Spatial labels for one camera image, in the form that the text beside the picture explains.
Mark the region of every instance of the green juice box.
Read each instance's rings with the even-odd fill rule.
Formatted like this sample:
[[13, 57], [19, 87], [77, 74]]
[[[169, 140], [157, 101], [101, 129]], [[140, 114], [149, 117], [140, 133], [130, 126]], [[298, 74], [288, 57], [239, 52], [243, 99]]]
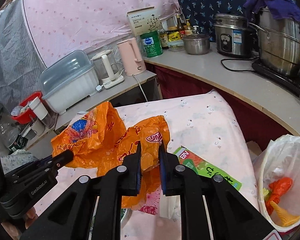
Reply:
[[198, 175], [211, 178], [214, 175], [221, 175], [226, 179], [234, 188], [239, 191], [242, 183], [232, 178], [224, 172], [222, 169], [208, 163], [204, 159], [200, 158], [198, 155], [189, 151], [187, 148], [181, 146], [175, 150], [173, 153], [178, 156], [180, 164], [187, 166], [194, 170]]

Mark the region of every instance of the red basket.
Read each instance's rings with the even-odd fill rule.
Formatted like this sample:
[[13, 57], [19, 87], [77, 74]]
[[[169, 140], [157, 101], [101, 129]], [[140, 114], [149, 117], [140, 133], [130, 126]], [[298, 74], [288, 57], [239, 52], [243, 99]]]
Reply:
[[[40, 98], [40, 101], [43, 102], [42, 100], [42, 93], [41, 91], [36, 91], [34, 92], [32, 95], [30, 95], [28, 98], [26, 98], [25, 100], [23, 100], [20, 103], [20, 106], [26, 106], [26, 104], [29, 101], [32, 101], [33, 99], [35, 99], [36, 97]], [[37, 116], [35, 115], [35, 113], [31, 110], [31, 108], [28, 108], [24, 113], [22, 113], [19, 116], [13, 116], [12, 119], [16, 120], [17, 122], [19, 122], [20, 124], [27, 124], [29, 122], [31, 122], [31, 118], [30, 116], [32, 116], [33, 119], [37, 118]]]

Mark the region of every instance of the green can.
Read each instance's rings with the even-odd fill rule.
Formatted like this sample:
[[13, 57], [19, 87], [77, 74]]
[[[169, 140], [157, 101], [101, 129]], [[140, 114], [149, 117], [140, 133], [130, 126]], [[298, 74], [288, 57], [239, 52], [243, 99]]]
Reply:
[[147, 57], [155, 57], [162, 54], [161, 43], [157, 31], [140, 35]]

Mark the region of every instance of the pink electric kettle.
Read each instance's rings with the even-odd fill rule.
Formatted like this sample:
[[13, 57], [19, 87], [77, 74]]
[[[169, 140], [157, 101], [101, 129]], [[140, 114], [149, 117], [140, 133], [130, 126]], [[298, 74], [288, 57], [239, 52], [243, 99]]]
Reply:
[[117, 43], [127, 76], [138, 75], [146, 70], [136, 38]]

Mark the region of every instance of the yellow cone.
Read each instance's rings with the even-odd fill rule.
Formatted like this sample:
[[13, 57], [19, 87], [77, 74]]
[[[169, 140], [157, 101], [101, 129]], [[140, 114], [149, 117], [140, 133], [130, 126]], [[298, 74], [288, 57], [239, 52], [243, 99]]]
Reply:
[[278, 217], [281, 220], [282, 227], [288, 227], [288, 226], [296, 223], [300, 219], [300, 216], [294, 216], [294, 215], [289, 214], [288, 211], [279, 207], [274, 201], [270, 201], [270, 205], [277, 212]]

